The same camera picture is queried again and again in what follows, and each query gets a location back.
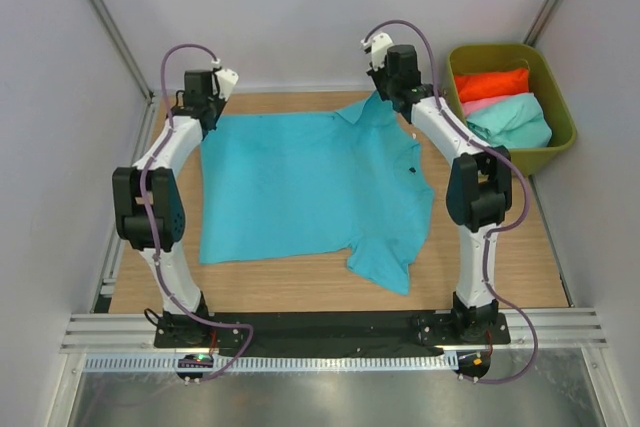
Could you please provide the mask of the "blue t shirt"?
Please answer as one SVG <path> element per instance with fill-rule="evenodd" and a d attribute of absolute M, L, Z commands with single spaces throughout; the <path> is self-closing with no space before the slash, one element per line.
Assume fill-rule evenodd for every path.
<path fill-rule="evenodd" d="M 202 263 L 349 249 L 351 271 L 409 292 L 435 193 L 421 144 L 379 95 L 335 111 L 228 115 L 200 151 Z"/>

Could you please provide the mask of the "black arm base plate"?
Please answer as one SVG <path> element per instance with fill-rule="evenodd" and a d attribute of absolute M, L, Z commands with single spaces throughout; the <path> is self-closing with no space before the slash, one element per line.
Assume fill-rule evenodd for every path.
<path fill-rule="evenodd" d="M 157 348 L 206 346 L 211 339 L 220 348 L 231 346 L 231 336 L 224 334 L 225 325 L 231 331 L 241 331 L 244 324 L 253 327 L 251 345 L 274 349 L 283 340 L 286 344 L 308 344 L 313 340 L 351 342 L 360 338 L 381 337 L 401 343 L 436 345 L 494 345 L 510 343 L 506 318 L 502 313 L 487 321 L 463 323 L 449 311 L 363 311 L 363 312 L 285 312 L 285 313 L 224 313 L 207 316 L 206 323 L 186 314 L 143 311 L 145 319 L 156 328 Z"/>

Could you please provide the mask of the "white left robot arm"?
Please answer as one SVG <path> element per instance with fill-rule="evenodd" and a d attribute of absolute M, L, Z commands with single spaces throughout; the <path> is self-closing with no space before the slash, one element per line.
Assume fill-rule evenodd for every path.
<path fill-rule="evenodd" d="M 220 80 L 220 67 L 184 73 L 182 99 L 167 114 L 149 150 L 131 167 L 112 174 L 116 231 L 147 262 L 159 286 L 163 310 L 144 310 L 155 327 L 157 348 L 201 347 L 212 334 L 208 307 L 187 265 L 182 239 L 186 213 L 177 177 L 218 119 L 237 82 Z"/>

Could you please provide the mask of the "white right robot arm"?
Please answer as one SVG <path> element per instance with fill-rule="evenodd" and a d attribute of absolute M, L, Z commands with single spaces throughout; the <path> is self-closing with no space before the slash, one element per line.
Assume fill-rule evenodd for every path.
<path fill-rule="evenodd" d="M 363 43 L 368 75 L 384 100 L 423 132 L 450 166 L 446 208 L 458 226 L 459 278 L 450 314 L 437 321 L 447 343 L 509 342 L 506 320 L 491 292 L 496 246 L 490 232 L 512 205 L 511 170 L 486 151 L 447 106 L 434 86 L 422 82 L 416 50 L 380 34 Z"/>

